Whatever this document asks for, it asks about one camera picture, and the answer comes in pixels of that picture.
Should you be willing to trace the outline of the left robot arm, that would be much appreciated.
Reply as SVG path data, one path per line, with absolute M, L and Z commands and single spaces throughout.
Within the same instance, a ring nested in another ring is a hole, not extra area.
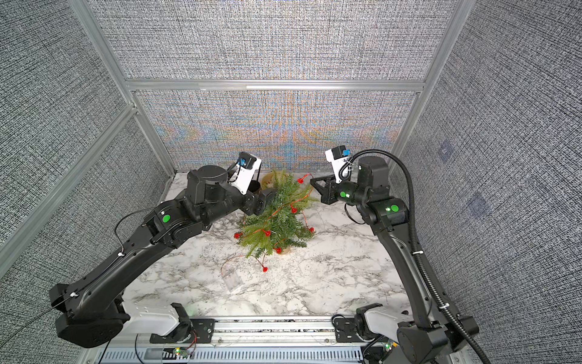
M 192 322 L 180 303 L 146 308 L 124 301 L 123 293 L 147 268 L 190 238 L 237 210 L 261 215 L 276 190 L 260 188 L 253 176 L 259 166 L 239 167 L 239 175 L 206 165 L 187 175 L 187 186 L 174 199 L 150 209 L 120 250 L 72 284 L 49 292 L 61 312 L 55 321 L 60 339 L 83 348 L 106 344 L 119 334 L 153 335 L 163 343 L 189 341 Z

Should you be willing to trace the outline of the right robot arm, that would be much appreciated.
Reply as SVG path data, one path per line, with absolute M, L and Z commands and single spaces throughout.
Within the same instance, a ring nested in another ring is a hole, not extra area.
M 314 177 L 310 184 L 321 202 L 354 206 L 363 222 L 388 252 L 412 309 L 411 318 L 393 315 L 379 303 L 360 307 L 353 319 L 355 333 L 368 346 L 392 341 L 410 363 L 439 363 L 470 346 L 479 359 L 489 359 L 474 336 L 479 327 L 462 315 L 448 298 L 418 240 L 412 179 L 394 155 L 365 150 L 326 152 L 333 174 Z

